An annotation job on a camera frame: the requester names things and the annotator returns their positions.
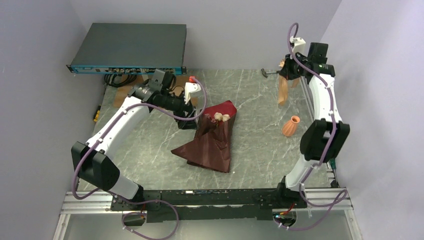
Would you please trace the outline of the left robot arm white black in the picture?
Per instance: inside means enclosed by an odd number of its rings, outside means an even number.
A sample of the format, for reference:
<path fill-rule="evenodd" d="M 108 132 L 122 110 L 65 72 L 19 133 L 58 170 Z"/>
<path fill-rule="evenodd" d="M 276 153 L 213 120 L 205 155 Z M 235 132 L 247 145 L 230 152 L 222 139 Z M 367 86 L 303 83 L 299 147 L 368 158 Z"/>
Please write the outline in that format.
<path fill-rule="evenodd" d="M 112 195 L 121 197 L 131 210 L 139 209 L 144 201 L 144 188 L 124 176 L 112 161 L 121 143 L 147 118 L 152 110 L 172 117 L 178 123 L 194 122 L 203 112 L 196 112 L 192 96 L 207 94 L 204 86 L 195 77 L 189 77 L 180 95 L 171 93 L 171 84 L 176 76 L 168 71 L 156 69 L 152 78 L 134 85 L 128 92 L 118 111 L 99 132 L 85 142 L 77 141 L 71 148 L 74 174 L 71 192 L 78 200 L 88 195 L 77 194 L 77 183 L 82 179 Z"/>

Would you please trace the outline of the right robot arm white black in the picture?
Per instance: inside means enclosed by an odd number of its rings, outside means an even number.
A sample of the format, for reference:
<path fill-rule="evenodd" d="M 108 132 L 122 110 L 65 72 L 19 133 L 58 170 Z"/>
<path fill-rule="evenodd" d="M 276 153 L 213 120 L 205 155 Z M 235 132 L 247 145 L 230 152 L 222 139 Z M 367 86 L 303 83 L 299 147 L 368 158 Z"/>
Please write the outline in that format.
<path fill-rule="evenodd" d="M 275 194 L 276 203 L 289 207 L 304 195 L 303 184 L 313 170 L 335 159 L 349 133 L 334 93 L 335 67 L 327 63 L 328 44 L 312 42 L 307 55 L 302 51 L 306 43 L 300 38 L 288 42 L 289 54 L 284 58 L 280 75 L 286 80 L 306 79 L 312 94 L 313 122 L 300 141 L 300 157 L 290 173 L 283 177 Z"/>

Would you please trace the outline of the tan satin ribbon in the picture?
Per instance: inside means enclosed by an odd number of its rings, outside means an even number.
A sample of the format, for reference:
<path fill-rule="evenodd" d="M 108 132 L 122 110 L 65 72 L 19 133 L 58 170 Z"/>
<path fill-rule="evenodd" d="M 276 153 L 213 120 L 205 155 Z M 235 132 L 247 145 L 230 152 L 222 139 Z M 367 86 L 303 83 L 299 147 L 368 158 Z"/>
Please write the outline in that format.
<path fill-rule="evenodd" d="M 281 67 L 282 69 L 284 65 L 285 65 L 285 60 L 282 59 L 279 63 L 279 67 Z M 291 88 L 295 88 L 299 84 L 300 80 L 301 80 L 300 77 L 294 79 L 292 81 Z M 288 96 L 289 96 L 288 80 L 282 75 L 278 74 L 278 104 L 280 106 L 284 106 L 286 101 L 288 100 Z"/>

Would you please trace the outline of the maroon paper bouquet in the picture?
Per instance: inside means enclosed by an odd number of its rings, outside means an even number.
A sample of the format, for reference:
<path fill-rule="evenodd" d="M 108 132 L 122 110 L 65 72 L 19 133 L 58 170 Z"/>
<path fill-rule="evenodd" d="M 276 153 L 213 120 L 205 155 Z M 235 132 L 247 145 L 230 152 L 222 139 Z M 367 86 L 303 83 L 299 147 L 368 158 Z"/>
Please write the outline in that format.
<path fill-rule="evenodd" d="M 228 114 L 228 121 L 217 121 L 215 113 Z M 193 140 L 171 150 L 192 166 L 221 173 L 230 172 L 231 138 L 237 109 L 230 100 L 207 107 L 198 119 Z"/>

